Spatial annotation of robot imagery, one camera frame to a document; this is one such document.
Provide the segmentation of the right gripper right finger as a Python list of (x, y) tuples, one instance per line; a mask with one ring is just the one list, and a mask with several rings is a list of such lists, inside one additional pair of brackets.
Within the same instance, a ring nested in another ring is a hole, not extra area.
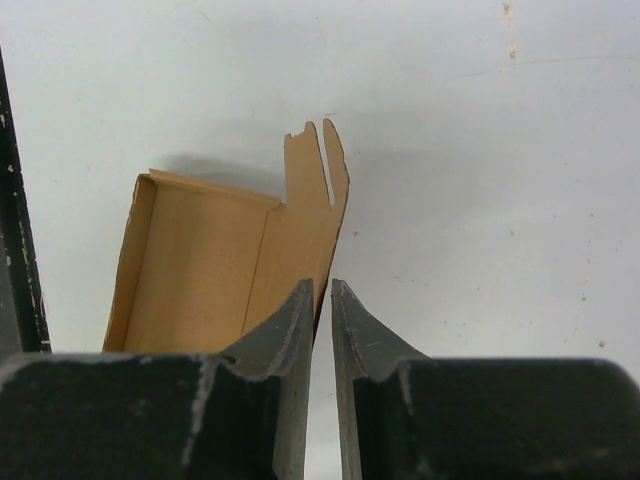
[(331, 288), (346, 479), (635, 479), (639, 389), (602, 359), (431, 358)]

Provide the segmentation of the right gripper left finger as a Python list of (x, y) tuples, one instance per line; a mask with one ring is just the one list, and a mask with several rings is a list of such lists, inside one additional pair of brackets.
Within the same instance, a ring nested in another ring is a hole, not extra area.
[(313, 284), (218, 353), (23, 354), (1, 365), (5, 479), (300, 479)]

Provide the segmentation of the brown cardboard box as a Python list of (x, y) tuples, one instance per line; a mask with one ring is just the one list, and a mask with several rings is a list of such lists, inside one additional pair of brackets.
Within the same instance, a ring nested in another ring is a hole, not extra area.
[(307, 279), (320, 311), (349, 172), (330, 120), (307, 123), (283, 147), (284, 197), (162, 170), (137, 177), (105, 351), (221, 351)]

